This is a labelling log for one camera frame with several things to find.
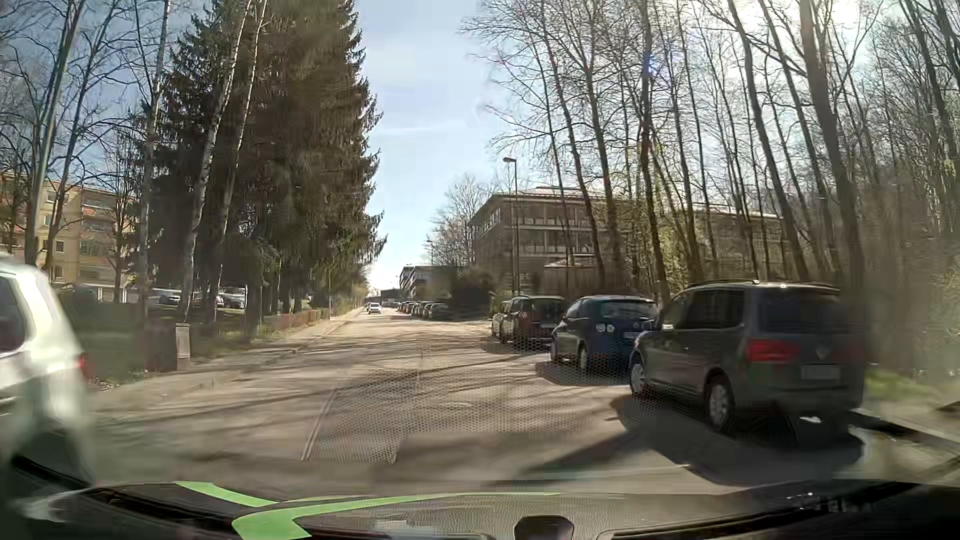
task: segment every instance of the gray van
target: gray van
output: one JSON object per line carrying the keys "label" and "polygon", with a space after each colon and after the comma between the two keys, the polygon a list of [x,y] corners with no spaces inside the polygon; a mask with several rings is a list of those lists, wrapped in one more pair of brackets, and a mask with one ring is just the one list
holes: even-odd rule
{"label": "gray van", "polygon": [[862,400],[863,335],[830,285],[708,282],[675,296],[650,327],[631,353],[632,391],[701,399],[717,430],[758,405],[840,426]]}

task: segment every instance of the white suv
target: white suv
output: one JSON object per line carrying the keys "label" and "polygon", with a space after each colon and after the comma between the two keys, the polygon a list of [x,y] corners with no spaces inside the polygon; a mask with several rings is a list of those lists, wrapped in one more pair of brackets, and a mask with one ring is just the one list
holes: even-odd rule
{"label": "white suv", "polygon": [[47,275],[0,256],[0,522],[12,499],[92,484],[85,362]]}

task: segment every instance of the car window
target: car window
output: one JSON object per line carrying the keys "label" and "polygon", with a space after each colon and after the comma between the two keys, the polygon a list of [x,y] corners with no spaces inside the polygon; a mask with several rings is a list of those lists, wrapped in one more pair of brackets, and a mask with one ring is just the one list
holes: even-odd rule
{"label": "car window", "polygon": [[577,318],[577,312],[579,311],[579,309],[580,309],[580,304],[582,304],[582,303],[583,303],[582,300],[578,300],[578,301],[574,302],[574,303],[573,303],[573,306],[570,306],[570,308],[566,311],[566,318],[567,318],[567,319],[576,319],[576,318]]}
{"label": "car window", "polygon": [[776,333],[848,333],[852,331],[840,296],[819,289],[763,291],[760,329]]}
{"label": "car window", "polygon": [[7,278],[0,278],[0,352],[18,349],[24,339],[23,311],[16,300],[13,284]]}
{"label": "car window", "polygon": [[566,302],[555,298],[537,298],[531,303],[535,321],[560,319],[566,311]]}
{"label": "car window", "polygon": [[693,293],[680,327],[687,330],[724,329],[735,327],[742,319],[742,290],[700,290]]}
{"label": "car window", "polygon": [[660,318],[660,326],[664,330],[673,330],[683,319],[686,312],[686,304],[689,302],[688,294],[678,294],[673,301],[663,309]]}
{"label": "car window", "polygon": [[605,319],[652,319],[657,306],[636,300],[607,301],[600,304],[600,316]]}

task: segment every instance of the license plate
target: license plate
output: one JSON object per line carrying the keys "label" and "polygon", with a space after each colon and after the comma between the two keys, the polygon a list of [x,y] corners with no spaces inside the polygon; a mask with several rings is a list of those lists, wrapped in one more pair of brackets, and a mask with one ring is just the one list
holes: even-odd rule
{"label": "license plate", "polygon": [[839,380],[840,366],[801,366],[803,380]]}

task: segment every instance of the asphalt road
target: asphalt road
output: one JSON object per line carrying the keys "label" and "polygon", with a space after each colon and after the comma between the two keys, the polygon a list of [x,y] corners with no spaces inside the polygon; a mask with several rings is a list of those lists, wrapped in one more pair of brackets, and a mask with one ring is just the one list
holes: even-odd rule
{"label": "asphalt road", "polygon": [[102,481],[209,480],[283,498],[543,488],[725,493],[791,479],[911,479],[948,454],[868,430],[788,448],[696,404],[638,400],[490,337],[384,309],[212,388],[99,422]]}

